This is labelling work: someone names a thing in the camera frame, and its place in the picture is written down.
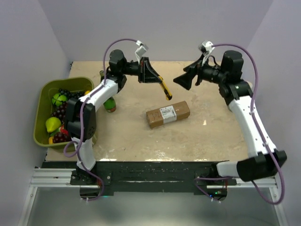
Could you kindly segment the yellow utility knife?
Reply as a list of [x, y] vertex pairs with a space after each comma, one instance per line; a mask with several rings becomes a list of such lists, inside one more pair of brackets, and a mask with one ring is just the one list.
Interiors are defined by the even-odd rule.
[[162, 90], [164, 91], [165, 93], [165, 96], [166, 96], [166, 99], [167, 100], [171, 100], [172, 99], [172, 93], [170, 92], [169, 88], [167, 87], [167, 85], [165, 84], [163, 78], [161, 76], [159, 76], [159, 79], [160, 79], [160, 86], [162, 88]]

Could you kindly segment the brown cardboard express box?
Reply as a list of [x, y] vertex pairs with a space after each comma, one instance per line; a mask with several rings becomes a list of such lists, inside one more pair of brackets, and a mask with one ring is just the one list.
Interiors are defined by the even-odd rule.
[[146, 119], [151, 129], [167, 123], [186, 119], [189, 116], [190, 109], [186, 101], [181, 101], [146, 112]]

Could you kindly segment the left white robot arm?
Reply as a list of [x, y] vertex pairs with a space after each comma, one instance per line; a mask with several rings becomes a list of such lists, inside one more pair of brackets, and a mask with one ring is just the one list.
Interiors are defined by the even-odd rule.
[[83, 170], [80, 178], [87, 185], [97, 181], [97, 172], [92, 170], [96, 163], [92, 144], [97, 129], [96, 113], [100, 106], [123, 89], [128, 75], [137, 76], [139, 83], [163, 83], [148, 57], [129, 62], [123, 52], [116, 49], [110, 53], [109, 66], [101, 83], [87, 95], [68, 101], [64, 127], [75, 146], [77, 166]]

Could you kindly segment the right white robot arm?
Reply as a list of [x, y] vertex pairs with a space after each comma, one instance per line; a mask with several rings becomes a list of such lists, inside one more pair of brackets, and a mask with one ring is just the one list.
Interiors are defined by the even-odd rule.
[[184, 68], [184, 74], [174, 82], [186, 90], [202, 81], [218, 84], [219, 93], [228, 109], [234, 113], [247, 144], [248, 158], [241, 161], [222, 161], [210, 172], [210, 181], [220, 185], [226, 177], [248, 182], [276, 175], [287, 160], [284, 150], [279, 151], [267, 134], [252, 102], [253, 92], [248, 82], [241, 78], [244, 60], [240, 52], [225, 51], [220, 66], [211, 66], [201, 56]]

